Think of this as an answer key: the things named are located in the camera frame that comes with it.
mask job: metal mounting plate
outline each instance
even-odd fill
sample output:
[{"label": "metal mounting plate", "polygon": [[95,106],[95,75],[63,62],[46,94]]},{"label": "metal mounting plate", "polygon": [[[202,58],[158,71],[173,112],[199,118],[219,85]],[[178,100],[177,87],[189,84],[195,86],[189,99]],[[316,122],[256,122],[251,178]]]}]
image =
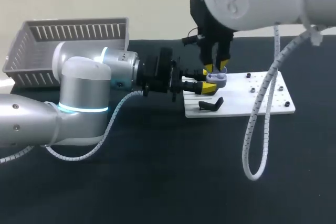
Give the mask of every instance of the metal mounting plate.
[{"label": "metal mounting plate", "polygon": [[[219,89],[214,96],[195,95],[194,93],[183,91],[185,116],[187,118],[250,116],[256,96],[266,73],[267,72],[254,72],[251,73],[251,78],[246,78],[247,73],[229,73],[227,74],[226,87]],[[193,79],[183,77],[182,80],[192,81]],[[283,86],[283,91],[279,91],[280,86]],[[251,88],[255,88],[256,92],[252,93]],[[266,112],[268,93],[269,89],[262,102],[259,115],[263,115]],[[199,110],[198,102],[205,101],[216,103],[220,97],[223,97],[224,103],[218,111],[212,112]],[[289,107],[285,107],[285,102],[287,101],[290,102]],[[295,106],[282,74],[279,72],[271,114],[292,114],[294,112]]]}]

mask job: glowing blue ring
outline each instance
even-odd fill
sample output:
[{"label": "glowing blue ring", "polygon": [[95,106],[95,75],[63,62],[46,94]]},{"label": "glowing blue ring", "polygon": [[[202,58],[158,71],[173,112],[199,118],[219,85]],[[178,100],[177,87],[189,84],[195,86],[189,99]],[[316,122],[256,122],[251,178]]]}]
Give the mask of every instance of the glowing blue ring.
[{"label": "glowing blue ring", "polygon": [[60,106],[62,109],[68,110],[68,111],[75,111],[75,112],[87,112],[87,113],[98,113],[98,112],[104,112],[109,109],[109,107],[103,108],[103,109],[81,109],[81,108],[74,108],[70,106],[66,106],[64,104],[59,103],[58,106]]}]

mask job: coiled cable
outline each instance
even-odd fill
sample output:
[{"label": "coiled cable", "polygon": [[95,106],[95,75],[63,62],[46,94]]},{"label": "coiled cable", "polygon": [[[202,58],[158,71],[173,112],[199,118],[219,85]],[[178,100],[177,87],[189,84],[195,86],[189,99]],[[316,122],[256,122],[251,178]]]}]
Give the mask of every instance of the coiled cable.
[{"label": "coiled cable", "polygon": [[260,167],[257,171],[256,174],[252,174],[251,170],[249,168],[249,160],[248,160],[248,153],[249,153],[249,149],[250,149],[250,144],[251,144],[251,138],[252,138],[252,134],[253,134],[253,130],[254,130],[254,126],[256,124],[257,121],[257,117],[258,117],[258,113],[261,107],[261,103],[264,100],[264,96],[266,94],[266,91],[271,84],[271,89],[270,92],[272,90],[273,87],[273,92],[274,92],[274,88],[275,88],[275,79],[277,76],[277,72],[278,69],[280,68],[280,66],[282,65],[283,61],[300,45],[302,44],[306,39],[310,38],[312,33],[316,33],[316,32],[321,32],[325,29],[327,29],[327,26],[314,26],[312,28],[313,30],[306,30],[304,33],[302,33],[301,35],[299,35],[298,37],[296,37],[295,39],[293,39],[279,54],[279,56],[277,57],[277,59],[274,60],[274,62],[272,63],[270,69],[268,70],[263,83],[259,89],[256,101],[254,103],[253,106],[253,110],[252,110],[252,114],[249,118],[248,124],[247,124],[247,128],[246,128],[246,133],[245,133],[245,137],[244,137],[244,144],[243,144],[243,151],[242,151],[242,161],[243,161],[243,169],[245,172],[245,175],[247,176],[248,179],[250,180],[257,180],[261,177],[261,175],[263,174],[265,167],[266,167],[266,161],[267,161],[267,155],[268,155],[268,141],[269,141],[269,119],[270,119],[270,108],[271,108],[271,103],[272,100],[270,100],[271,97],[271,93],[269,94],[269,100],[267,102],[267,108],[268,110],[266,110],[266,116],[265,116],[265,131],[264,131],[264,147],[263,147],[263,155],[261,158],[261,164]]},{"label": "coiled cable", "polygon": [[97,152],[97,150],[99,150],[99,148],[103,145],[104,141],[106,140],[107,136],[109,135],[109,132],[111,130],[111,127],[114,123],[114,120],[116,119],[117,117],[117,114],[120,110],[120,108],[122,107],[122,105],[125,103],[125,101],[135,95],[142,95],[142,91],[135,91],[135,92],[132,92],[132,93],[129,93],[128,95],[126,95],[123,99],[121,99],[121,101],[118,103],[116,109],[114,110],[113,114],[112,114],[112,117],[111,117],[111,120],[105,130],[105,133],[104,133],[104,137],[103,139],[95,146],[95,148],[93,148],[93,150],[91,150],[90,152],[88,152],[87,154],[83,155],[83,156],[80,156],[80,157],[66,157],[66,156],[63,156],[63,155],[60,155],[58,154],[57,152],[55,152],[51,147],[49,146],[46,146],[46,149],[47,151],[55,156],[56,158],[59,158],[61,160],[65,160],[65,161],[81,161],[81,160],[84,160],[90,156],[92,156],[94,153]]}]

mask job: white slot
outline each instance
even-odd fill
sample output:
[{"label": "white slot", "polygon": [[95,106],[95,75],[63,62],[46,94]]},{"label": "white slot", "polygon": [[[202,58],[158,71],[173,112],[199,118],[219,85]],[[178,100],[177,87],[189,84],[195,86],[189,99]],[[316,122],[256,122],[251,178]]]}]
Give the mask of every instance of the white slot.
[{"label": "white slot", "polygon": [[31,81],[30,81],[29,76],[28,76],[27,74],[25,74],[25,76],[26,76],[26,79],[29,81],[29,84],[30,84],[30,85],[33,85],[33,84],[31,83]]},{"label": "white slot", "polygon": [[49,74],[49,73],[47,73],[47,76],[48,76],[48,78],[49,78],[49,81],[51,82],[51,84],[54,84],[54,83],[52,82],[52,79],[51,79],[51,77],[50,77],[50,74]]},{"label": "white slot", "polygon": [[72,34],[71,34],[71,31],[70,31],[70,27],[69,26],[67,26],[67,27],[68,27],[70,38],[72,39]]},{"label": "white slot", "polygon": [[78,39],[78,33],[77,33],[76,26],[73,26],[73,28],[74,28],[74,30],[75,30],[76,38]]},{"label": "white slot", "polygon": [[40,73],[40,76],[41,76],[41,78],[42,78],[42,81],[44,82],[44,84],[46,85],[47,83],[46,83],[46,80],[44,79],[44,77],[43,77],[43,75]]},{"label": "white slot", "polygon": [[23,79],[22,79],[21,75],[20,75],[20,74],[18,74],[17,76],[19,77],[20,81],[22,82],[22,85],[23,85],[23,86],[24,86],[24,85],[26,85],[26,84],[25,84],[25,82],[23,81]]},{"label": "white slot", "polygon": [[121,35],[120,35],[120,27],[119,27],[119,24],[117,24],[117,28],[118,28],[118,34],[119,34],[119,37],[121,37]]},{"label": "white slot", "polygon": [[85,25],[85,27],[86,27],[86,31],[88,31],[89,38],[91,38],[91,36],[90,36],[90,31],[89,31],[89,26],[88,26],[88,25]]},{"label": "white slot", "polygon": [[99,32],[100,32],[100,37],[102,38],[103,37],[103,33],[101,32],[101,27],[100,27],[101,25],[98,25],[98,27],[99,27]]},{"label": "white slot", "polygon": [[36,84],[39,85],[38,80],[37,80],[37,78],[36,78],[36,76],[35,76],[34,73],[33,73],[33,77],[34,77],[34,80],[36,81]]},{"label": "white slot", "polygon": [[[219,89],[214,96],[200,97],[191,92],[183,91],[184,109],[187,118],[215,118],[215,117],[230,117],[230,116],[250,116],[256,95],[266,75],[266,72],[251,73],[251,78],[246,78],[247,73],[229,73],[227,75],[226,87]],[[183,81],[194,81],[193,79],[183,77]],[[279,87],[283,86],[283,91],[279,91]],[[251,93],[251,88],[255,88],[256,92]],[[259,114],[266,113],[267,91],[262,102]],[[277,85],[274,94],[275,98],[272,103],[271,114],[292,114],[295,112],[295,106],[290,97],[285,81],[278,74]],[[198,102],[205,101],[216,103],[217,100],[223,97],[224,103],[221,108],[216,111],[199,110]],[[285,107],[286,102],[290,102],[289,107]]]},{"label": "white slot", "polygon": [[54,34],[53,34],[53,31],[52,31],[51,27],[48,26],[48,28],[49,28],[50,34],[51,34],[51,36],[52,36],[52,39],[54,39]]},{"label": "white slot", "polygon": [[113,25],[110,24],[110,26],[111,26],[111,28],[112,28],[112,35],[113,35],[113,37],[114,37],[114,29],[113,29]]},{"label": "white slot", "polygon": [[96,38],[97,37],[96,29],[95,29],[94,25],[91,25],[91,26],[92,26],[92,29],[93,29],[94,37]]},{"label": "white slot", "polygon": [[36,26],[36,30],[37,30],[38,36],[40,37],[40,39],[42,39],[40,30],[38,29],[38,26]]},{"label": "white slot", "polygon": [[56,30],[57,37],[60,39],[61,37],[59,36],[59,32],[58,32],[57,26],[54,26],[54,28],[55,28],[55,30]]},{"label": "white slot", "polygon": [[63,32],[63,36],[64,36],[64,38],[67,39],[67,36],[65,35],[65,31],[64,31],[64,26],[61,26],[61,28],[62,28],[62,32]]},{"label": "white slot", "polygon": [[46,31],[46,28],[45,28],[44,26],[42,27],[42,30],[43,30],[43,32],[44,32],[44,35],[45,35],[46,38],[48,39],[47,31]]}]

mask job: black tabletop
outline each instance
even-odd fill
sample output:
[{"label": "black tabletop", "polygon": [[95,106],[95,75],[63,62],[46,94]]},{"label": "black tabletop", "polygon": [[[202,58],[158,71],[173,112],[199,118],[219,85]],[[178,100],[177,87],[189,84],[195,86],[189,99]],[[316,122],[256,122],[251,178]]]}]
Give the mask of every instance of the black tabletop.
[{"label": "black tabletop", "polygon": [[[287,44],[290,38],[283,38]],[[248,117],[187,119],[183,97],[134,97],[121,109],[107,141],[91,159],[60,161],[41,147],[0,166],[0,223],[335,223],[335,36],[308,42],[280,69],[296,112],[271,117],[269,157],[257,182],[243,172]],[[195,46],[131,41],[140,57],[174,49],[185,66],[201,67]],[[239,38],[228,71],[265,71],[272,38]],[[58,90],[13,93],[58,101]],[[125,93],[112,92],[113,110]],[[250,165],[261,159],[263,117]],[[55,147],[64,155],[87,147]],[[0,150],[1,156],[15,150]]]}]

